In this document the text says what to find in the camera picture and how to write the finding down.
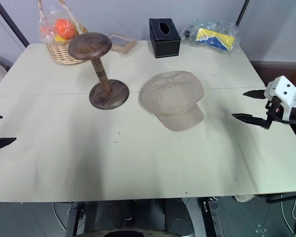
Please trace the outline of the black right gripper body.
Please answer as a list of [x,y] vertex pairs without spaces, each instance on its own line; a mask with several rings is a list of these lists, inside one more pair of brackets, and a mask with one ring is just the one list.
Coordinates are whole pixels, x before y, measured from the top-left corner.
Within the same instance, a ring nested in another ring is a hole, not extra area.
[[273,121],[280,122],[281,119],[277,116],[277,110],[280,108],[281,100],[277,96],[273,96],[271,101],[268,101],[265,108],[267,109],[267,118],[263,122],[262,127],[269,129]]

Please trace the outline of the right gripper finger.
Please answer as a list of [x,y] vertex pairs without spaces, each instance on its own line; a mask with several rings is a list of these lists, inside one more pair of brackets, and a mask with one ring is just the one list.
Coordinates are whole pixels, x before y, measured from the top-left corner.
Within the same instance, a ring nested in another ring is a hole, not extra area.
[[257,125],[257,126],[263,126],[266,122],[266,120],[264,120],[263,118],[254,117],[250,114],[238,113],[238,114],[232,114],[232,116],[244,123]]
[[264,99],[264,90],[251,90],[243,93],[243,95],[255,99]]

